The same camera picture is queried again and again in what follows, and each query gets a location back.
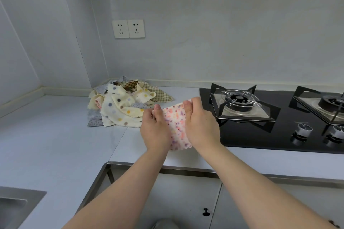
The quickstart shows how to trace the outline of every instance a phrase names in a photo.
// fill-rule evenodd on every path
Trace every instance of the sink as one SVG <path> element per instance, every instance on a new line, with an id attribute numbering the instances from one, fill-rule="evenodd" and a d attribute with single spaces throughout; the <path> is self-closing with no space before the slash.
<path id="1" fill-rule="evenodd" d="M 45 194 L 45 191 L 0 186 L 0 229 L 19 228 Z"/>

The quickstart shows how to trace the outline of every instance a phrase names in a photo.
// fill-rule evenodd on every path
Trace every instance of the plaid cloth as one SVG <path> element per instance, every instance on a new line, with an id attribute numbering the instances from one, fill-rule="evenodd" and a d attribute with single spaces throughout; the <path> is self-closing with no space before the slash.
<path id="1" fill-rule="evenodd" d="M 152 101 L 154 101 L 154 102 L 162 102 L 162 103 L 173 101 L 173 97 L 172 96 L 170 96 L 166 92 L 160 90 L 157 86 L 152 86 L 149 83 L 146 83 L 146 82 L 141 81 L 141 80 L 133 80 L 133 81 L 129 81 L 129 82 L 122 82 L 120 84 L 127 91 L 135 92 L 136 91 L 136 85 L 139 82 L 140 83 L 144 83 L 143 88 L 147 88 L 149 91 L 155 92 L 157 94 L 154 98 L 151 99 Z"/>

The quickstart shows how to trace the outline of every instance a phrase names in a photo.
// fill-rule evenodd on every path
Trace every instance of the forearm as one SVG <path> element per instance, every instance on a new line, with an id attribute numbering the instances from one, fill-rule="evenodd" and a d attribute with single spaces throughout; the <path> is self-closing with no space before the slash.
<path id="1" fill-rule="evenodd" d="M 80 210 L 64 229 L 134 228 L 166 154 L 148 150 L 110 187 Z"/>
<path id="2" fill-rule="evenodd" d="M 217 172 L 251 229 L 333 228 L 224 146 L 218 144 L 199 152 Z"/>

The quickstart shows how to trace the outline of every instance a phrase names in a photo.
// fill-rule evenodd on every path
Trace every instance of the electrical outlet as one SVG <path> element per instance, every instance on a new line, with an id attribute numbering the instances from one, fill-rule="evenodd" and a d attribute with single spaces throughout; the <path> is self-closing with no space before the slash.
<path id="1" fill-rule="evenodd" d="M 144 37 L 144 21 L 143 19 L 128 20 L 130 38 Z"/>
<path id="2" fill-rule="evenodd" d="M 115 38 L 129 38 L 129 29 L 127 20 L 113 20 L 112 28 L 114 29 Z"/>

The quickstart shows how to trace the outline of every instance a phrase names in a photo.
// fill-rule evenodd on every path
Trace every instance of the finger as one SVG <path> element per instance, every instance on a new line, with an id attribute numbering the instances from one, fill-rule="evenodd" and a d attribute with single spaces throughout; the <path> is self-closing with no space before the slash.
<path id="1" fill-rule="evenodd" d="M 202 101 L 200 100 L 200 97 L 193 97 L 191 101 L 194 111 L 203 110 Z"/>
<path id="2" fill-rule="evenodd" d="M 190 101 L 184 101 L 185 119 L 187 122 L 190 121 L 192 115 L 192 103 Z"/>
<path id="3" fill-rule="evenodd" d="M 154 105 L 154 116 L 157 121 L 165 121 L 164 114 L 159 104 Z"/>
<path id="4" fill-rule="evenodd" d="M 153 111 L 153 109 L 145 109 L 144 113 L 142 115 L 142 121 L 144 121 L 144 122 L 152 121 L 153 120 L 152 111 Z"/>

